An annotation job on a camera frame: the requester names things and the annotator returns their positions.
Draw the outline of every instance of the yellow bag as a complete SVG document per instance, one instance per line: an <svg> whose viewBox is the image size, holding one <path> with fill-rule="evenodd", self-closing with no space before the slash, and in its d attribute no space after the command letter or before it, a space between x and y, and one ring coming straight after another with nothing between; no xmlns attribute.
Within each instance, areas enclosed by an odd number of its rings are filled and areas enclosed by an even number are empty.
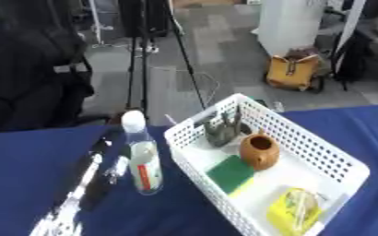
<svg viewBox="0 0 378 236"><path fill-rule="evenodd" d="M305 91L311 86L318 62L316 54L299 60L273 56L266 81L275 88Z"/></svg>

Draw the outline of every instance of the white plastic basket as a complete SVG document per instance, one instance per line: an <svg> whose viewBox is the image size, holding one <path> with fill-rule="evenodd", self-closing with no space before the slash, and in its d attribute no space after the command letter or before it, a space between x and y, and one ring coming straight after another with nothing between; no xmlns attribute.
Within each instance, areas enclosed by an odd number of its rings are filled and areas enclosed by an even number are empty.
<svg viewBox="0 0 378 236"><path fill-rule="evenodd" d="M235 197L226 195L206 173L230 155L238 155L242 136L222 148L211 147L199 121L241 107L242 122L253 132L263 128L280 146L278 163L254 175L254 183ZM213 125L222 122L217 115ZM173 160L242 235L279 235L266 219L270 204L288 187L322 194L328 207L305 235L316 235L355 195L370 174L368 167L322 138L242 94L235 94L165 133Z"/></svg>

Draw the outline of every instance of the plastic water bottle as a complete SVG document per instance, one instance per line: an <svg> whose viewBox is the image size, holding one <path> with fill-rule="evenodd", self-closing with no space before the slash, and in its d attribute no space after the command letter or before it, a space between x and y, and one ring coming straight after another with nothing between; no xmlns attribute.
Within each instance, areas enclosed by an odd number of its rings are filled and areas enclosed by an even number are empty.
<svg viewBox="0 0 378 236"><path fill-rule="evenodd" d="M127 112L122 117L122 125L131 149L129 167L135 187L142 195L153 195L163 184L156 141L148 133L140 111Z"/></svg>

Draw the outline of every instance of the white cabinet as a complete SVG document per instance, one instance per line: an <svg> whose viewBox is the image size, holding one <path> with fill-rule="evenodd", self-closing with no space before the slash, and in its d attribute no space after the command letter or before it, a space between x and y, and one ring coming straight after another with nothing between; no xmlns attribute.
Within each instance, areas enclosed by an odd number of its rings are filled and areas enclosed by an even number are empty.
<svg viewBox="0 0 378 236"><path fill-rule="evenodd" d="M269 55L312 46L326 0L263 0L258 40Z"/></svg>

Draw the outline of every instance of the camera tripod leg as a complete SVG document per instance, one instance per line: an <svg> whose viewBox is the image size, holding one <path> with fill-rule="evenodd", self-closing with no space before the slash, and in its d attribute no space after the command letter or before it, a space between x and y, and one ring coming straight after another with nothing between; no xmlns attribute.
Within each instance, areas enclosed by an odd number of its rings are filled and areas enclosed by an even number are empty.
<svg viewBox="0 0 378 236"><path fill-rule="evenodd" d="M128 69L129 73L129 88L127 91L127 103L126 109L130 109L132 107L132 87L133 87L133 79L135 74L135 54L136 54L136 41L137 36L134 35L132 38L132 49L130 53L130 65Z"/></svg>
<svg viewBox="0 0 378 236"><path fill-rule="evenodd" d="M141 0L141 38L142 38L142 109L148 118L148 2Z"/></svg>
<svg viewBox="0 0 378 236"><path fill-rule="evenodd" d="M202 109L204 110L206 108L206 105L205 105L205 103L202 99L202 96L200 94L199 87L197 86L197 83L196 83L196 80L195 80L195 72L194 72L194 69L192 68L192 65L189 61L189 57L188 57L187 52L184 48L184 45L183 45L183 42L182 42L182 35L179 31L179 28L175 24L175 19L173 17L173 14L171 13L171 8L167 4L167 1L164 0L163 5L164 5L165 12L167 14L167 18L169 19L169 21L171 23L171 27L172 27L173 33L175 35L176 41L179 44L179 48L181 50L181 53L182 53L182 56L183 56L183 59L184 59L184 63L186 64L187 71L189 72L189 76L192 79L192 83L194 84L197 97L199 98Z"/></svg>

